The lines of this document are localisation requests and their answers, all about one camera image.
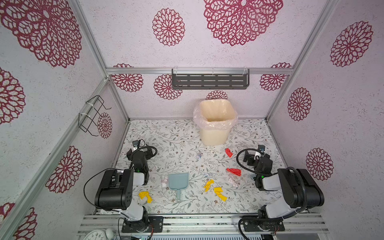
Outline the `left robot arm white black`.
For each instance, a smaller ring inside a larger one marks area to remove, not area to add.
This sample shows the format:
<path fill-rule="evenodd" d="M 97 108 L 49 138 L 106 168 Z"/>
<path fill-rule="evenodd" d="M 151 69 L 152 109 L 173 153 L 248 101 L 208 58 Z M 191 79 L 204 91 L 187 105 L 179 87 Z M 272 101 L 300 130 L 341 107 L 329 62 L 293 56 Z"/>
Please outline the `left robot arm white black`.
<path fill-rule="evenodd" d="M 155 231 L 145 207 L 133 203 L 133 187 L 148 184 L 150 170 L 148 160 L 158 153 L 153 146 L 138 147 L 127 152 L 130 166 L 120 170 L 107 168 L 102 170 L 102 180 L 95 195 L 92 206 L 107 212 L 115 212 L 123 217 L 122 232 L 146 232 Z"/>

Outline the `teal plastic dustpan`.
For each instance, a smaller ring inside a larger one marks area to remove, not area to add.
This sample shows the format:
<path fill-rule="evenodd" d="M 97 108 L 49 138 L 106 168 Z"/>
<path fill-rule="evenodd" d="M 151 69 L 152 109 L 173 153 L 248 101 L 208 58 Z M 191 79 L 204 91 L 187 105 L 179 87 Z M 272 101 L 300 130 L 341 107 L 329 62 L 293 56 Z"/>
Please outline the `teal plastic dustpan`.
<path fill-rule="evenodd" d="M 189 173 L 176 173 L 168 176 L 169 189 L 176 191 L 177 202 L 181 201 L 181 190 L 189 186 Z"/>

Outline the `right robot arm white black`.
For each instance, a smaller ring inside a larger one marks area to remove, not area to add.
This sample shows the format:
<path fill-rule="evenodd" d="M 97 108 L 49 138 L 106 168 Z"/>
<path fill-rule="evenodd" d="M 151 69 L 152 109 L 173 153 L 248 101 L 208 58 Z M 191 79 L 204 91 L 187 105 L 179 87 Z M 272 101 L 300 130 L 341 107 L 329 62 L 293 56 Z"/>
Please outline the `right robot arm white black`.
<path fill-rule="evenodd" d="M 282 191 L 274 202 L 262 206 L 257 215 L 244 216 L 238 221 L 240 234 L 247 239 L 246 232 L 284 231 L 283 221 L 299 213 L 321 207 L 325 196 L 306 169 L 287 167 L 272 173 L 273 161 L 263 146 L 258 149 L 244 149 L 236 155 L 237 164 L 255 174 L 254 182 L 259 191 Z"/>

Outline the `beige trash bin with liner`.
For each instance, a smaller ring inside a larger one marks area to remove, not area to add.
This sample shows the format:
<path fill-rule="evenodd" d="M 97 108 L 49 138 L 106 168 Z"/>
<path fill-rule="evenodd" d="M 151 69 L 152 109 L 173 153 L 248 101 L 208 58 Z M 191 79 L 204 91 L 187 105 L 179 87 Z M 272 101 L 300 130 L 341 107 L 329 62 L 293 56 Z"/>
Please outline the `beige trash bin with liner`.
<path fill-rule="evenodd" d="M 227 141 L 238 113 L 228 100 L 204 100 L 194 108 L 193 121 L 200 129 L 202 143 L 218 146 Z"/>

